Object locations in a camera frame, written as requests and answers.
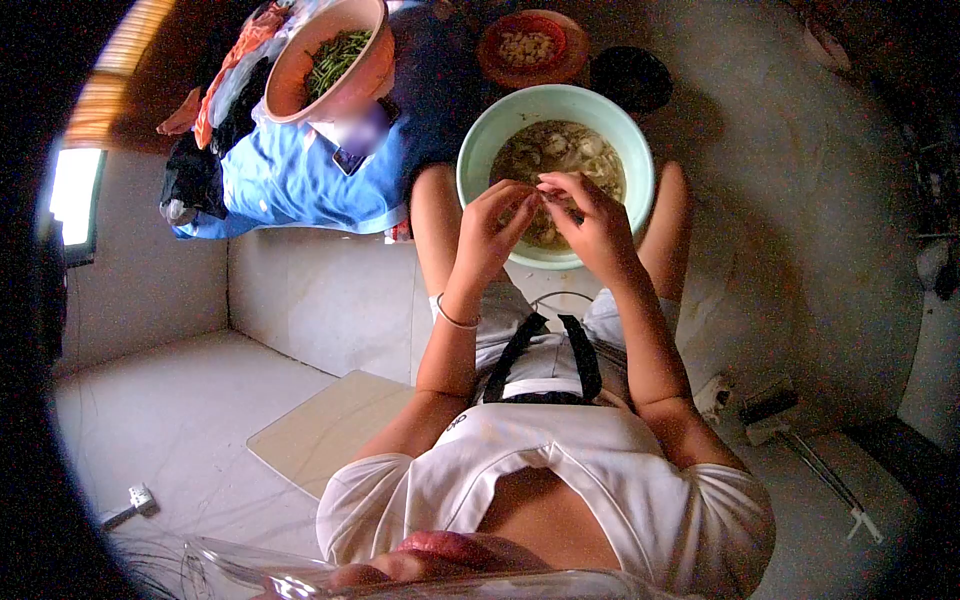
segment orange cloth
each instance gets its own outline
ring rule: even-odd
[[[199,87],[191,89],[180,108],[167,117],[166,121],[156,126],[156,132],[163,135],[180,135],[189,132],[190,126],[200,114],[200,90]]]
[[[220,72],[213,78],[213,83],[206,89],[206,96],[200,105],[200,114],[197,115],[197,123],[194,125],[193,135],[197,140],[197,147],[201,150],[210,143],[210,137],[213,135],[213,128],[210,126],[209,113],[210,101],[213,100],[213,94],[220,86],[220,82],[227,74],[227,70],[233,68],[240,62],[240,59],[248,53],[257,49],[264,41],[270,39],[276,33],[276,30],[283,25],[283,19],[286,16],[286,7],[281,7],[272,2],[267,9],[256,19],[248,22],[240,32],[237,43],[233,44],[224,63],[220,67]]]

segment electrical cord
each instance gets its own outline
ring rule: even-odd
[[[542,300],[546,300],[546,299],[552,298],[552,297],[554,297],[554,296],[559,296],[559,295],[561,295],[561,294],[569,294],[570,296],[579,296],[580,298],[583,298],[583,299],[585,299],[585,300],[590,300],[591,302],[593,302],[593,298],[591,298],[590,296],[588,296],[588,295],[586,295],[586,294],[581,294],[580,292],[560,291],[560,292],[550,292],[549,294],[544,294],[543,296],[540,296],[540,297],[537,298],[536,300],[530,302],[530,307],[534,309],[534,312],[537,312],[537,311],[540,310],[540,302],[541,302]]]

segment orange bowl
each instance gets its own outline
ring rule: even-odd
[[[326,93],[305,106],[303,78],[313,68],[310,55],[342,31],[371,31],[370,41],[347,72]],[[340,0],[317,12],[287,43],[267,80],[264,108],[277,123],[333,121],[363,100],[387,94],[394,82],[394,34],[383,0]]]
[[[550,60],[537,64],[514,66],[500,57],[499,49],[503,34],[546,34],[553,41],[556,49]],[[538,69],[545,69],[556,64],[564,55],[566,49],[566,34],[557,23],[544,17],[532,14],[508,14],[497,20],[484,32],[480,51],[486,54],[494,64],[501,69],[517,73],[529,73]]]

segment white t-shirt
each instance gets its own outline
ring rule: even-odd
[[[583,497],[621,568],[677,594],[745,597],[773,553],[770,497],[750,474],[677,470],[646,424],[600,406],[483,404],[419,458],[383,454],[337,471],[317,512],[335,564],[389,552],[415,531],[475,532],[498,477],[550,468]]]

